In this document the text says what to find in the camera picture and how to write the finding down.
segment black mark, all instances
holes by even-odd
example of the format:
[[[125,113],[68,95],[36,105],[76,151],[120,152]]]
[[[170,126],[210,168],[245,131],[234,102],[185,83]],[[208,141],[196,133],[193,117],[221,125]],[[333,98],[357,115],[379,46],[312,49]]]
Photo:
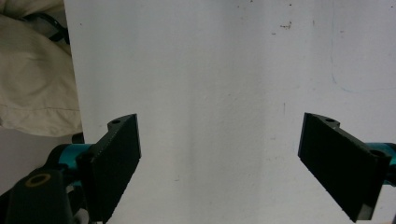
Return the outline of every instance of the black mark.
[[[289,21],[288,25],[280,25],[280,27],[285,28],[285,30],[289,30],[291,28],[291,21]]]

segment beige bag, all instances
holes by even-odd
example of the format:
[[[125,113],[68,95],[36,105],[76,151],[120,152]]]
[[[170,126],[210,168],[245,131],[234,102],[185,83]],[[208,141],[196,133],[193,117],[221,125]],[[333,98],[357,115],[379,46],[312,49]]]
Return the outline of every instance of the beige bag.
[[[81,119],[70,48],[18,21],[64,11],[63,1],[0,0],[0,126],[24,133],[79,133]]]

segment circular joint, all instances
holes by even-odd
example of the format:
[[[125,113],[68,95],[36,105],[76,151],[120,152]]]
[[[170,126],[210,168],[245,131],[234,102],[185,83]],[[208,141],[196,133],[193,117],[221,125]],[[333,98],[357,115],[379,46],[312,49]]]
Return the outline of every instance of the circular joint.
[[[25,186],[28,188],[35,188],[45,184],[49,180],[50,180],[50,174],[34,175],[25,182]]]

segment white table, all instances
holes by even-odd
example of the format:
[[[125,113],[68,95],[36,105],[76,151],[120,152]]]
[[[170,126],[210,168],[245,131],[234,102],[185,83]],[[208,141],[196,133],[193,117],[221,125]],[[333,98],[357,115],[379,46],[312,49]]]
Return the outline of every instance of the white table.
[[[396,142],[394,1],[65,5],[86,140],[138,115],[110,223],[352,223],[297,157],[303,115]],[[370,223],[392,220],[395,190]]]

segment khaki pants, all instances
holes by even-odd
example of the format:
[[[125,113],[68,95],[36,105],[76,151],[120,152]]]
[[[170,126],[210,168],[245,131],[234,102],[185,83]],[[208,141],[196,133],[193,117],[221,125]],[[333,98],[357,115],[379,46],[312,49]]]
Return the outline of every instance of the khaki pants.
[[[62,10],[59,0],[0,0],[0,126],[44,136],[82,131],[69,46],[16,20]]]

